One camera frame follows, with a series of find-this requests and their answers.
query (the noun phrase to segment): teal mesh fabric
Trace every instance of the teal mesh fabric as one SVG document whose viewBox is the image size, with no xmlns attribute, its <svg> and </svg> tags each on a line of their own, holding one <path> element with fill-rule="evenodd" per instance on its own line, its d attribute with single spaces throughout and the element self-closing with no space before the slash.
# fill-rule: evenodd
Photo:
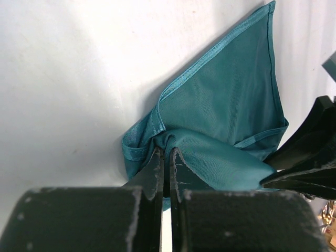
<svg viewBox="0 0 336 252">
<path fill-rule="evenodd" d="M 131 179 L 159 146 L 178 147 L 190 169 L 216 190 L 260 189 L 274 169 L 262 162 L 276 151 L 288 122 L 275 78 L 275 2 L 233 29 L 161 94 L 155 108 L 123 137 Z"/>
</svg>

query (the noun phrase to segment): white surface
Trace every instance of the white surface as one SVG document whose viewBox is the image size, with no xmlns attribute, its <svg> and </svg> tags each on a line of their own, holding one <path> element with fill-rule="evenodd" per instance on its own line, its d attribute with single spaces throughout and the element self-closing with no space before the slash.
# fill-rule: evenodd
<svg viewBox="0 0 336 252">
<path fill-rule="evenodd" d="M 125 183 L 122 134 L 262 3 L 0 0 L 0 230 L 31 187 Z M 336 94 L 321 67 L 336 50 L 336 1 L 279 0 L 274 44 L 286 139 L 317 96 Z"/>
</svg>

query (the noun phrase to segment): black object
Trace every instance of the black object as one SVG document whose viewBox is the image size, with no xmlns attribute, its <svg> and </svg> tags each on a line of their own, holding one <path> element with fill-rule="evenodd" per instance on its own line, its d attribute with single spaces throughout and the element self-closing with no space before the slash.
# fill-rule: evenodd
<svg viewBox="0 0 336 252">
<path fill-rule="evenodd" d="M 298 194 L 217 192 L 199 180 L 174 149 L 173 251 L 328 251 L 310 206 Z"/>
<path fill-rule="evenodd" d="M 264 162 L 281 171 L 263 187 L 336 199 L 336 106 L 328 96 L 316 99 L 301 127 Z"/>
<path fill-rule="evenodd" d="M 155 149 L 148 165 L 121 188 L 28 191 L 12 212 L 0 251 L 159 251 L 162 157 Z"/>
</svg>

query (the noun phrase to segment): teal fabric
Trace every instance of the teal fabric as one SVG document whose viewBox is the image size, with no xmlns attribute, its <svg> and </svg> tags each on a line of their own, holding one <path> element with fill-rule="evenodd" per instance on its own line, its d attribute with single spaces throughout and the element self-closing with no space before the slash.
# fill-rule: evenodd
<svg viewBox="0 0 336 252">
<path fill-rule="evenodd" d="M 260 180 L 275 172 L 262 160 L 276 151 L 288 122 L 275 78 L 274 9 L 271 2 L 233 29 L 125 134 L 129 179 L 148 163 L 155 146 L 164 150 L 165 179 L 174 147 L 216 190 L 258 190 Z"/>
</svg>

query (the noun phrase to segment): green garment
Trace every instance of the green garment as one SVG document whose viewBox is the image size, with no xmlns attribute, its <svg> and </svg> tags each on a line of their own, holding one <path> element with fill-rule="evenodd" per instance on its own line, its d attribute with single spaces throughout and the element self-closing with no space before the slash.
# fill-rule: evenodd
<svg viewBox="0 0 336 252">
<path fill-rule="evenodd" d="M 165 180 L 174 147 L 216 190 L 258 190 L 260 180 L 275 172 L 262 160 L 276 151 L 288 122 L 275 78 L 274 9 L 271 2 L 234 28 L 125 134 L 129 179 L 148 163 L 155 146 L 164 150 Z"/>
</svg>

